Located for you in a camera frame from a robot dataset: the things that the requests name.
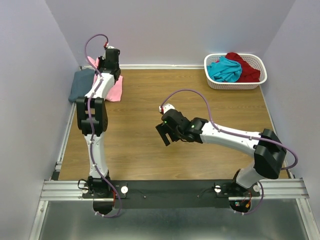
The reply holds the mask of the pink t shirt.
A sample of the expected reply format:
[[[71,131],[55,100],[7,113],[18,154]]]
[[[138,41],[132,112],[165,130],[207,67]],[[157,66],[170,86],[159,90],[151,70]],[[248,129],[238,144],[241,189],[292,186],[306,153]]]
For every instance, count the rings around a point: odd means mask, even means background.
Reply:
[[[94,60],[92,57],[89,56],[88,59],[91,64],[94,64],[95,67],[98,68],[98,65],[100,62],[99,58],[96,58],[96,60]],[[96,83],[97,78],[98,78],[98,74],[94,73],[92,88],[93,88],[94,84]],[[122,93],[123,93],[123,76],[120,75],[118,80],[116,81],[115,85],[107,93],[105,100],[107,100],[109,102],[120,102],[121,97],[122,97]]]

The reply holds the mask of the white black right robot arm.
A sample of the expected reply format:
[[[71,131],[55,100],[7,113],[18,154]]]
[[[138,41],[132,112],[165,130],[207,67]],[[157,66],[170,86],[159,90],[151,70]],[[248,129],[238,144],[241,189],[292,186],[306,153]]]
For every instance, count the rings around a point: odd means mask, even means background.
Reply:
[[[260,180],[279,178],[287,151],[272,130],[246,132],[213,125],[199,117],[188,120],[171,105],[161,107],[159,112],[162,122],[156,129],[166,146],[177,141],[217,144],[253,158],[249,166],[235,173],[225,188],[227,192],[241,196]]]

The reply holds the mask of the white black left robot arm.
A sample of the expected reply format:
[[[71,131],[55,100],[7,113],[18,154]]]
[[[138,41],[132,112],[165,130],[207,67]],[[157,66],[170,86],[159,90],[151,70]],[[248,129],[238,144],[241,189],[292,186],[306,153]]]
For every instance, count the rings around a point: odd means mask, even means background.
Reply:
[[[84,135],[90,161],[87,189],[101,198],[118,195],[110,181],[103,144],[108,128],[105,100],[121,75],[120,50],[112,46],[104,49],[104,55],[98,58],[98,73],[92,88],[76,100],[77,126]]]

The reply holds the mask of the folded grey-blue t shirt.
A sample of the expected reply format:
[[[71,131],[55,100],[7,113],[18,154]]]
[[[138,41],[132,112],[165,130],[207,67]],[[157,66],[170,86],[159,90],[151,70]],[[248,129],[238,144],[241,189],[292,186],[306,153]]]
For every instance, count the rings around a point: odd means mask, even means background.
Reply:
[[[74,73],[68,101],[74,103],[78,97],[84,97],[92,88],[95,71],[86,68]]]

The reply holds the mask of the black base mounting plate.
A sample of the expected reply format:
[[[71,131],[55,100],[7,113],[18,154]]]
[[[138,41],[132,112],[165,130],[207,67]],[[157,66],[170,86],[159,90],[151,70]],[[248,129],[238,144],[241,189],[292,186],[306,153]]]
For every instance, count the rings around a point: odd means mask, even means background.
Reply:
[[[94,211],[109,215],[113,209],[231,208],[247,213],[260,186],[249,189],[231,179],[111,180],[89,177],[80,186],[84,199],[93,199]]]

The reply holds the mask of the turquoise t shirt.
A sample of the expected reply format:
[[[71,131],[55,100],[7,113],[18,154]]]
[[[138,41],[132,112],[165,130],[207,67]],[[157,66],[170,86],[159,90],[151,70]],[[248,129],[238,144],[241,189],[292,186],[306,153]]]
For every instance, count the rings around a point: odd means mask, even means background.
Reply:
[[[224,56],[207,67],[208,76],[218,83],[235,83],[239,80],[243,69],[239,62],[230,60]]]

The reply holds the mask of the dark red t shirt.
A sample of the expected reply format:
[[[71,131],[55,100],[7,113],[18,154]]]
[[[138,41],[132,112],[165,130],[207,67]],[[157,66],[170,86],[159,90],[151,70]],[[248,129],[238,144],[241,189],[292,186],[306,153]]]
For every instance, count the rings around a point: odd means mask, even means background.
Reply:
[[[239,54],[229,52],[225,56],[227,59],[236,61],[241,65],[242,73],[237,83],[258,83],[260,81],[261,72],[249,65]]]

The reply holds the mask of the white plastic laundry basket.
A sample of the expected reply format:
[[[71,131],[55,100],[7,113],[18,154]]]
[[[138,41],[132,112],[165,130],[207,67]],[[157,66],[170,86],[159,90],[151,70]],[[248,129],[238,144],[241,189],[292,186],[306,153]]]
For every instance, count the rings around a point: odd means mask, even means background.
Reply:
[[[253,90],[256,87],[264,84],[268,78],[267,71],[263,61],[256,55],[250,53],[239,53],[239,56],[247,62],[252,68],[260,71],[258,82],[216,82],[208,73],[208,66],[211,63],[216,63],[221,56],[227,53],[211,53],[204,58],[204,72],[207,84],[214,90]]]

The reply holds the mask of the aluminium frame rail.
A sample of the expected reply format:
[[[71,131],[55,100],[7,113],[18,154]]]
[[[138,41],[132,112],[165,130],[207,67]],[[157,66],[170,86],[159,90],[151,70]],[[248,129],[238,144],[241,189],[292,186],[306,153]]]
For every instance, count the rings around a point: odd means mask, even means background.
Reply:
[[[300,178],[262,180],[249,212],[232,208],[93,209],[76,181],[45,181],[32,240],[317,240]]]

